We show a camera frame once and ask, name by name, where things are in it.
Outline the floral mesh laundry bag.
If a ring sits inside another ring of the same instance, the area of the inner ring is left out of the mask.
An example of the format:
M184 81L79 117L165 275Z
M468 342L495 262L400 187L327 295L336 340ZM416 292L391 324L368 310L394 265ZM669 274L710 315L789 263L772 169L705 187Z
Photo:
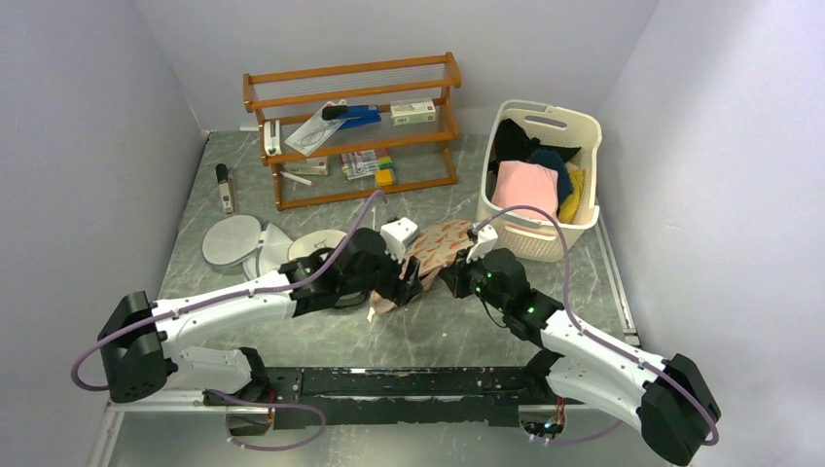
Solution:
M417 283L419 290L414 289L410 300L416 300L426 293L438 277L439 272L449 266L458 251L471 247L473 242L467 232L473 227L468 220L451 220L432 225L423 231L408 250L402 263L397 263L400 279L412 267L412 260L418 260Z

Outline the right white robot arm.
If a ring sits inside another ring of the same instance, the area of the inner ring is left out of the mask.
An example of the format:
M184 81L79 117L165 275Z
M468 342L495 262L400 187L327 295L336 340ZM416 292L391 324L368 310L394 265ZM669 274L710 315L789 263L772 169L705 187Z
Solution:
M456 298L473 295L502 315L503 324L551 358L525 377L535 402L556 395L607 413L638 431L673 465L687 466L721 417L698 365L619 341L570 316L558 300L532 287L521 262L506 249L466 261L460 252L439 276Z

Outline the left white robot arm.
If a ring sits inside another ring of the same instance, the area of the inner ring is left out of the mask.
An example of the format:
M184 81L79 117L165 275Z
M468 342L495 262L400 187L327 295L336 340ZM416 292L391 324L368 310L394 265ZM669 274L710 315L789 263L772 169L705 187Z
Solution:
M419 235L403 218L378 231L360 228L336 248L319 249L245 283L198 296L150 301L121 298L98 340L114 403L133 403L162 390L212 390L254 405L269 377L253 349L219 351L202 342L235 328L347 307L377 292L403 305L421 290L419 263L403 267Z

